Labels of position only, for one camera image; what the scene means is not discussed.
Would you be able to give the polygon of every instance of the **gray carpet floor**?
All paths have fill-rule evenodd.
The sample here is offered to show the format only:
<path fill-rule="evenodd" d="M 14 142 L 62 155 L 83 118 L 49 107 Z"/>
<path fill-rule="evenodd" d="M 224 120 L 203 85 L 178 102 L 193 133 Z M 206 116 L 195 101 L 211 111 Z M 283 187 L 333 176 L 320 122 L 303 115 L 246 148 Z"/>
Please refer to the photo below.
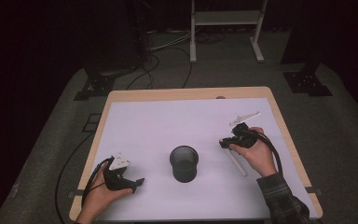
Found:
<path fill-rule="evenodd" d="M 323 223 L 358 223 L 358 104 L 339 76 L 321 65 L 316 76 L 333 96 L 309 97 L 292 93 L 282 73 L 297 71 L 302 64 L 281 65 L 290 32 L 262 32 L 259 45 L 265 57 L 258 63 L 249 42 L 250 33 L 227 34 L 220 42 L 197 45 L 186 88 L 270 87 L 288 127 L 312 185 L 322 192 Z M 154 46 L 177 35 L 153 34 Z M 188 43 L 175 46 L 188 52 Z M 186 54 L 178 49 L 154 53 L 158 67 L 151 72 L 154 89 L 182 88 L 190 71 Z M 156 64 L 156 59 L 145 65 Z M 114 90 L 125 90 L 142 69 L 119 77 Z M 60 223 L 55 209 L 56 185 L 62 167 L 76 149 L 62 173 L 58 205 L 66 223 L 92 137 L 82 132 L 92 113 L 102 113 L 106 97 L 74 101 L 86 83 L 84 69 L 73 75 L 57 102 L 34 149 L 24 164 L 12 192 L 0 210 L 0 223 Z M 148 76 L 139 78 L 130 89 L 151 88 Z"/>

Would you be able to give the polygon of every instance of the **black container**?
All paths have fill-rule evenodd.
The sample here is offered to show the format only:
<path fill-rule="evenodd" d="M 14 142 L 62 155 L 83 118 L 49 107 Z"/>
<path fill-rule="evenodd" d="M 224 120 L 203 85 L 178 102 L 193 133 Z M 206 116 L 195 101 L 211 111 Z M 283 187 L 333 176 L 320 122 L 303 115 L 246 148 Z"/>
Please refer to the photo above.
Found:
<path fill-rule="evenodd" d="M 176 147 L 170 155 L 170 163 L 175 179 L 182 183 L 192 181 L 197 175 L 199 154 L 188 146 Z"/>

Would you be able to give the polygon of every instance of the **plaid shirt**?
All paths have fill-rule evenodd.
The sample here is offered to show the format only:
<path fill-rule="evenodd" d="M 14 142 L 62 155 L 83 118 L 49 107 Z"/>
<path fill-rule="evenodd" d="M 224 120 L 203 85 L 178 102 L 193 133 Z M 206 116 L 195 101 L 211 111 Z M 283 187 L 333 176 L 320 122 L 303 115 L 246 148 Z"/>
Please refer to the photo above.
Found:
<path fill-rule="evenodd" d="M 292 191 L 280 174 L 257 179 L 271 214 L 272 223 L 310 223 L 310 210 Z"/>

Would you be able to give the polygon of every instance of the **white stick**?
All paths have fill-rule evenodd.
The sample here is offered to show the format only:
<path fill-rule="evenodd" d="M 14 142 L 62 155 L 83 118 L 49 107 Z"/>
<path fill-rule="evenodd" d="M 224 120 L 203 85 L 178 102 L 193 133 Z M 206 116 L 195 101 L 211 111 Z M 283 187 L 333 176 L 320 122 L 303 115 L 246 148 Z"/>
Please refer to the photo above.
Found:
<path fill-rule="evenodd" d="M 226 153 L 228 154 L 228 156 L 231 158 L 232 162 L 234 162 L 234 164 L 237 166 L 237 168 L 240 170 L 242 175 L 248 175 L 246 174 L 245 170 L 241 167 L 240 163 L 237 161 L 237 159 L 235 159 L 234 155 L 232 155 L 232 152 L 230 149 L 226 149 Z"/>

